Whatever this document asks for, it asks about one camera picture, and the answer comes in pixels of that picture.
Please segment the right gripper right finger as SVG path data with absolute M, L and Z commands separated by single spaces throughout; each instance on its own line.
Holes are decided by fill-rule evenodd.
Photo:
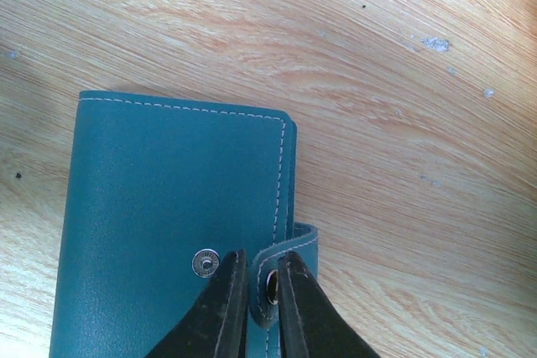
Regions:
M 376 357 L 339 315 L 300 254 L 278 260 L 279 332 L 283 357 Z

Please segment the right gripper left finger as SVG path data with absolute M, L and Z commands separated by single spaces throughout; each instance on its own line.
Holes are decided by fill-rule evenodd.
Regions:
M 149 357 L 247 355 L 248 261 L 229 252 L 184 318 L 148 353 Z

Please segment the teal card holder wallet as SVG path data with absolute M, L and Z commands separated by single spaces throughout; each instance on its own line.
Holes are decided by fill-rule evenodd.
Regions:
M 50 355 L 146 355 L 242 249 L 248 356 L 280 356 L 269 274 L 290 251 L 318 270 L 318 231 L 294 218 L 296 142 L 278 110 L 83 91 Z

